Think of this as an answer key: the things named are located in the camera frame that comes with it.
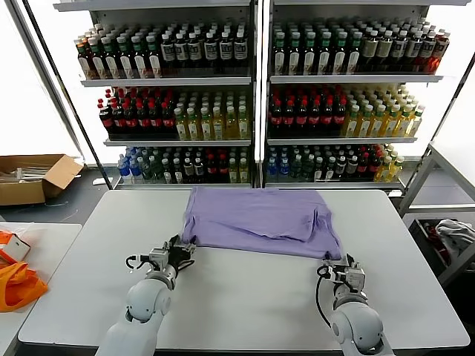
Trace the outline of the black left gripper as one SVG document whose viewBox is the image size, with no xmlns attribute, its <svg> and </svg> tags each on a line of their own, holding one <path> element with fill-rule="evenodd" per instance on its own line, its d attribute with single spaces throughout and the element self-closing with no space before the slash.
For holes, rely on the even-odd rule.
<svg viewBox="0 0 475 356">
<path fill-rule="evenodd" d="M 180 235 L 174 235 L 168 241 L 168 264 L 174 268 L 187 268 L 194 263 L 192 255 L 196 249 L 195 243 L 176 246 L 180 242 Z"/>
</svg>

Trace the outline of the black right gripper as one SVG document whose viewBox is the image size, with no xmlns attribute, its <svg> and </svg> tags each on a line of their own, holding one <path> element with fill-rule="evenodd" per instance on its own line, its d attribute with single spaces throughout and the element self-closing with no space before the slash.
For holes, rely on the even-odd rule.
<svg viewBox="0 0 475 356">
<path fill-rule="evenodd" d="M 346 261 L 348 266 L 355 266 L 356 262 L 350 254 L 346 254 Z M 346 280 L 346 266 L 335 264 L 335 261 L 329 254 L 325 254 L 322 260 L 322 265 L 327 267 L 325 278 L 334 283 L 344 283 Z"/>
</svg>

